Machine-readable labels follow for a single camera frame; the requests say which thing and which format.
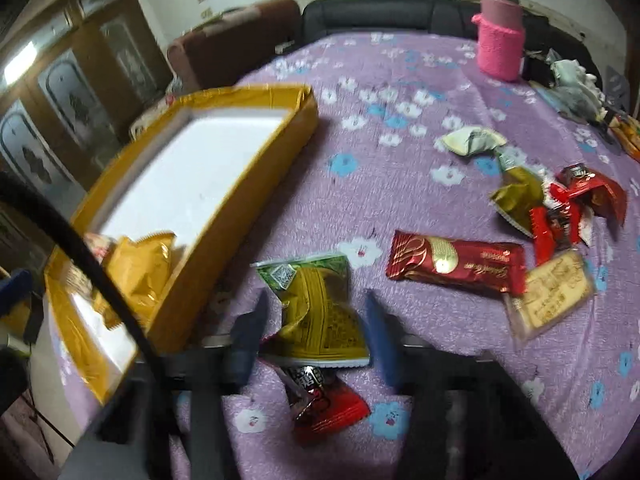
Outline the clear plastic bag clutter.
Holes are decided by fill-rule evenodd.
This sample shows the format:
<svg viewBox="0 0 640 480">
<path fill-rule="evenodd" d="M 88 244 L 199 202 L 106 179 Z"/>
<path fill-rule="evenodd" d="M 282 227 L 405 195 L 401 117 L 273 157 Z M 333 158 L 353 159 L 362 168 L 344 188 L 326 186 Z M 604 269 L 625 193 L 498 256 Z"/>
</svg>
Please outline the clear plastic bag clutter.
<svg viewBox="0 0 640 480">
<path fill-rule="evenodd" d="M 578 124 L 597 122 L 604 110 L 604 93 L 597 86 L 597 78 L 586 71 L 577 60 L 560 58 L 550 49 L 527 52 L 522 77 L 560 116 Z"/>
</svg>

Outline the gold cardboard tray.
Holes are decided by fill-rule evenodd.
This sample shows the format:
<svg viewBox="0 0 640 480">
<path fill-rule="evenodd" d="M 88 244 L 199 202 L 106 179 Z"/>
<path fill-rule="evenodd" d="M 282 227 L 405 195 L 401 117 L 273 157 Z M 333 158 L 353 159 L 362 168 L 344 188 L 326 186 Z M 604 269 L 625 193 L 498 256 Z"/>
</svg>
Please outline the gold cardboard tray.
<svg viewBox="0 0 640 480">
<path fill-rule="evenodd" d="M 70 223 L 141 240 L 171 232 L 178 259 L 144 326 L 155 350 L 188 341 L 239 250 L 319 123 L 306 84 L 250 84 L 176 99 L 111 162 Z"/>
</svg>

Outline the green-gold snack packet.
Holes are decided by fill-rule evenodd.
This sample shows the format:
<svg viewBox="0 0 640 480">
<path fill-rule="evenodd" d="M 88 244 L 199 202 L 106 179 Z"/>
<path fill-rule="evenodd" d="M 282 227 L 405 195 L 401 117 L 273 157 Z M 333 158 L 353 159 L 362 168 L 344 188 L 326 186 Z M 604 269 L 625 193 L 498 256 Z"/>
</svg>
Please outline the green-gold snack packet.
<svg viewBox="0 0 640 480">
<path fill-rule="evenodd" d="M 260 345 L 260 357 L 280 367 L 364 367 L 370 351 L 350 304 L 345 255 L 256 262 L 254 269 L 281 305 L 281 327 Z"/>
</svg>

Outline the purple floral tablecloth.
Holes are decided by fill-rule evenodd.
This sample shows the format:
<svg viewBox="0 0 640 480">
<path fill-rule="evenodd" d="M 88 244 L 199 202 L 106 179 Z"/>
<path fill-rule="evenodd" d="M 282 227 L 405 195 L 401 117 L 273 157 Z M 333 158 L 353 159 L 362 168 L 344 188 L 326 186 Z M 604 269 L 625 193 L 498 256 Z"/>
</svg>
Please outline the purple floral tablecloth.
<svg viewBox="0 0 640 480">
<path fill-rule="evenodd" d="M 474 42 L 461 38 L 354 32 L 248 73 L 243 84 L 309 84 L 320 127 L 233 260 L 232 295 L 218 304 L 236 311 L 258 287 L 254 260 L 342 252 L 356 289 L 374 288 L 440 348 L 495 352 L 578 476 L 613 478 L 623 454 L 639 452 L 639 167 L 611 154 L 591 128 L 559 117 L 524 82 L 484 75 L 475 53 Z M 584 162 L 629 194 L 620 232 L 603 219 L 593 223 L 585 254 L 596 294 L 523 348 L 512 344 L 497 301 L 384 274 L 398 229 L 518 240 L 489 200 L 500 181 L 495 156 L 466 162 L 440 143 L 475 125 L 504 134 L 508 157 L 530 170 Z"/>
</svg>

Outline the orange-red snack packet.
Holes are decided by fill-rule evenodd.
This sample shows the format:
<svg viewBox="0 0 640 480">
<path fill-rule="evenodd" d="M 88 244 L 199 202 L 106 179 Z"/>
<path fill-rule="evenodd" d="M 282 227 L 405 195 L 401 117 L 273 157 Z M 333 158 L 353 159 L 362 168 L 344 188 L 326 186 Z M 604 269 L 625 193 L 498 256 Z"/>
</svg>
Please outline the orange-red snack packet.
<svg viewBox="0 0 640 480">
<path fill-rule="evenodd" d="M 563 168 L 555 177 L 570 203 L 589 206 L 597 216 L 614 219 L 619 226 L 625 224 L 627 193 L 616 181 L 581 162 Z"/>
</svg>

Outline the clear biscuit packet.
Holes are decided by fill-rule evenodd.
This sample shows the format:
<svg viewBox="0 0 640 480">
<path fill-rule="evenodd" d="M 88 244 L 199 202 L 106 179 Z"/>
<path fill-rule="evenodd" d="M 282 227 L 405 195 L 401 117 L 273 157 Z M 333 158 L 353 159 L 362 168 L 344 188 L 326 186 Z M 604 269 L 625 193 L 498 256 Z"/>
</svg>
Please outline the clear biscuit packet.
<svg viewBox="0 0 640 480">
<path fill-rule="evenodd" d="M 527 344 L 550 330 L 596 293 L 586 259 L 571 249 L 536 266 L 525 275 L 522 296 L 503 294 L 512 336 Z"/>
</svg>

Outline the white-green small packet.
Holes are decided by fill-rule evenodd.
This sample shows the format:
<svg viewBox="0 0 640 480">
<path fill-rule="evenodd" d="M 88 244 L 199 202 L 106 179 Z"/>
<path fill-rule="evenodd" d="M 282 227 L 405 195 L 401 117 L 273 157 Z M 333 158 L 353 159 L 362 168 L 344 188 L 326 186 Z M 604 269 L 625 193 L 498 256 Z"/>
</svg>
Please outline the white-green small packet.
<svg viewBox="0 0 640 480">
<path fill-rule="evenodd" d="M 482 126 L 465 126 L 440 137 L 442 145 L 451 153 L 470 157 L 506 146 L 508 140 L 495 130 Z"/>
</svg>

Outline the olive gold snack packet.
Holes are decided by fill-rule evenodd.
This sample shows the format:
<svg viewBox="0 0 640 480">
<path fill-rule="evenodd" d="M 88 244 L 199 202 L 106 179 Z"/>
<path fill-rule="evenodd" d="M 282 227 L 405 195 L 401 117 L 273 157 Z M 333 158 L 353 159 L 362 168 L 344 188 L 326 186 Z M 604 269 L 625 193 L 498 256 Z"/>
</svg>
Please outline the olive gold snack packet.
<svg viewBox="0 0 640 480">
<path fill-rule="evenodd" d="M 489 197 L 498 214 L 524 235 L 533 236 L 529 211 L 544 204 L 541 178 L 514 166 L 502 172 L 502 185 Z"/>
</svg>

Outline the small red candy packet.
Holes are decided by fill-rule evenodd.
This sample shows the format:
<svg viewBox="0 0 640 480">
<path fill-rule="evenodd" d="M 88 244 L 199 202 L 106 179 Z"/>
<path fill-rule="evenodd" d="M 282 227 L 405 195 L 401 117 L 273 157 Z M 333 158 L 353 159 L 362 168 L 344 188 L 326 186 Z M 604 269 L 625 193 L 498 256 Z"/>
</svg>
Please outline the small red candy packet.
<svg viewBox="0 0 640 480">
<path fill-rule="evenodd" d="M 371 415 L 367 402 L 329 368 L 275 367 L 298 444 L 315 445 Z"/>
</svg>

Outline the long red snack bar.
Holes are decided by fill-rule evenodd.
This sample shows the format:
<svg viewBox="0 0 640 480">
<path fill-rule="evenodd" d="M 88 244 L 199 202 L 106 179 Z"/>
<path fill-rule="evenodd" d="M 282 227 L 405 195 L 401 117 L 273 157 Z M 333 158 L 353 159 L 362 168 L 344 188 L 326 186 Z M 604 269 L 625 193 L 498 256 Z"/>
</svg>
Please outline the long red snack bar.
<svg viewBox="0 0 640 480">
<path fill-rule="evenodd" d="M 397 231 L 385 274 L 394 281 L 410 280 L 521 296 L 526 291 L 525 249 L 513 243 Z"/>
</svg>

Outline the large yellow snack bag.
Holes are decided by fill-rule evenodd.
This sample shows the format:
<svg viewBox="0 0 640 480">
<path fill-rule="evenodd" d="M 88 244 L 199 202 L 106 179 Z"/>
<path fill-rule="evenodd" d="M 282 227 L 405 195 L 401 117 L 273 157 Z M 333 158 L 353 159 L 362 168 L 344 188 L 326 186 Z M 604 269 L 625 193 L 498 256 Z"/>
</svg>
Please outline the large yellow snack bag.
<svg viewBox="0 0 640 480">
<path fill-rule="evenodd" d="M 171 276 L 176 236 L 159 232 L 132 240 L 122 236 L 107 258 L 106 273 L 146 330 Z"/>
</svg>

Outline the wooden glass door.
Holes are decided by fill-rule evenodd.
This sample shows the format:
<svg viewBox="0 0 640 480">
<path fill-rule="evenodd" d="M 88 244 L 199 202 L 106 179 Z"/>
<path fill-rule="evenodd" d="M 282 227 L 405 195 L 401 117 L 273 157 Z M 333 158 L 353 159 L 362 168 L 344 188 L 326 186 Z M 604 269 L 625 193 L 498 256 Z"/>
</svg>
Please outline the wooden glass door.
<svg viewBox="0 0 640 480">
<path fill-rule="evenodd" d="M 70 218 L 171 72 L 139 0 L 30 0 L 1 44 L 1 166 Z"/>
</svg>

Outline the pink thermos with knit sleeve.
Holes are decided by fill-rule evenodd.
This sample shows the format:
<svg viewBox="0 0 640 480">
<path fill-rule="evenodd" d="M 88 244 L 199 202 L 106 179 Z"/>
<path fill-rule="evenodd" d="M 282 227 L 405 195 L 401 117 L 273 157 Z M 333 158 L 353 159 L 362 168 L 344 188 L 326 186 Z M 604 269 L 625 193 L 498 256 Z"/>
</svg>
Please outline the pink thermos with knit sleeve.
<svg viewBox="0 0 640 480">
<path fill-rule="evenodd" d="M 478 68 L 498 80 L 517 80 L 525 44 L 520 0 L 480 0 L 472 23 L 477 27 Z"/>
</svg>

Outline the orange biscuit box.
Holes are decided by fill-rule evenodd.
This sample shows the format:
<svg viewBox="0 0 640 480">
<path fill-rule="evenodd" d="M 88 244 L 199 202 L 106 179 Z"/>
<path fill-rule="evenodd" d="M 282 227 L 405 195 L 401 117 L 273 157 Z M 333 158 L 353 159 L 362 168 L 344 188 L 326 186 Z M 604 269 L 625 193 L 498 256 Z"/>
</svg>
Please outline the orange biscuit box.
<svg viewBox="0 0 640 480">
<path fill-rule="evenodd" d="M 620 142 L 623 151 L 636 162 L 640 162 L 640 130 L 637 119 L 625 114 L 615 114 L 608 128 Z"/>
</svg>

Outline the black leather sofa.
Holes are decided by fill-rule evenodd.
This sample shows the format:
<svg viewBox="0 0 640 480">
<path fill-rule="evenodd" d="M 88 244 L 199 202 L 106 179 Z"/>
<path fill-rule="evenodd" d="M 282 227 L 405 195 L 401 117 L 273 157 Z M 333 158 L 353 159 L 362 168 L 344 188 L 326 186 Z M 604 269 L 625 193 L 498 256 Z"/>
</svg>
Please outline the black leather sofa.
<svg viewBox="0 0 640 480">
<path fill-rule="evenodd" d="M 399 32 L 417 30 L 439 36 L 477 38 L 472 16 L 480 5 L 462 0 L 314 0 L 302 12 L 298 42 L 312 44 L 324 37 L 346 32 Z M 525 49 L 576 60 L 602 84 L 602 77 L 587 47 L 552 26 L 545 16 L 523 14 Z"/>
</svg>

